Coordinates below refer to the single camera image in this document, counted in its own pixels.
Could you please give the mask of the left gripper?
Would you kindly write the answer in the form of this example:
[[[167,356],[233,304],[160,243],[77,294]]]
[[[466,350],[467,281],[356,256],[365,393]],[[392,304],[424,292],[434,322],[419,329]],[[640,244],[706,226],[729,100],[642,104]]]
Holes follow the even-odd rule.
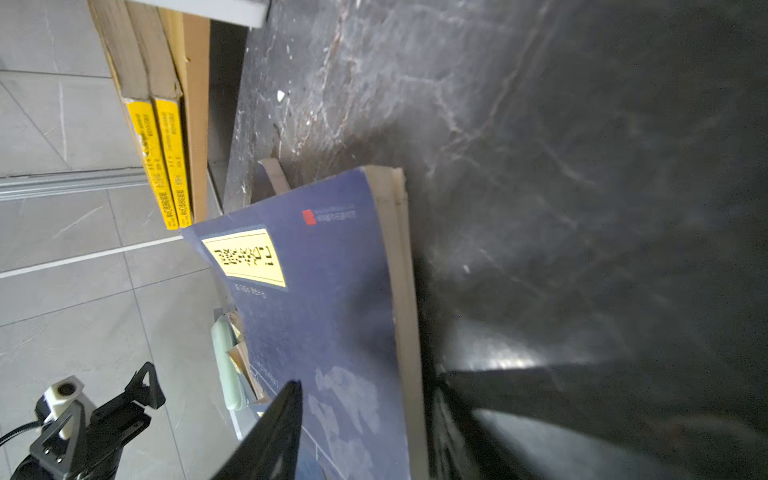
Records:
[[[123,393],[96,408],[86,427],[79,401],[50,424],[33,442],[12,474],[14,479],[114,479],[123,448],[151,423],[147,407],[166,402],[152,362],[145,362]]]

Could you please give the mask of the blue book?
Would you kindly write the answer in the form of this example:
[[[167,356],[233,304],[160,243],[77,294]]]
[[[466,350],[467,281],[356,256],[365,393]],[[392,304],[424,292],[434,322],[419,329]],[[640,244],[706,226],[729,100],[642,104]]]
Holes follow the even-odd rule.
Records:
[[[303,389],[300,451],[329,479],[425,479],[419,320],[399,168],[368,165],[184,229],[222,277],[250,368]]]

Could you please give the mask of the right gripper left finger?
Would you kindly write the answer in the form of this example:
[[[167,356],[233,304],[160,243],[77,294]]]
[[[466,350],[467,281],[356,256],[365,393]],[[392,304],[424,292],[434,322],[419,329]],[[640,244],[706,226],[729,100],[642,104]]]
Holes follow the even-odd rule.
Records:
[[[294,479],[301,438],[303,389],[289,381],[213,479]]]

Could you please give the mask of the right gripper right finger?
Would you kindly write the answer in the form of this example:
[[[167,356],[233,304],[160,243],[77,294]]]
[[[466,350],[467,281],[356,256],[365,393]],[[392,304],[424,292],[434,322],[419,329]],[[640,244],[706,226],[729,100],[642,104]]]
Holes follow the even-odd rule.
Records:
[[[621,363],[451,371],[441,479],[763,479],[767,399],[726,375]]]

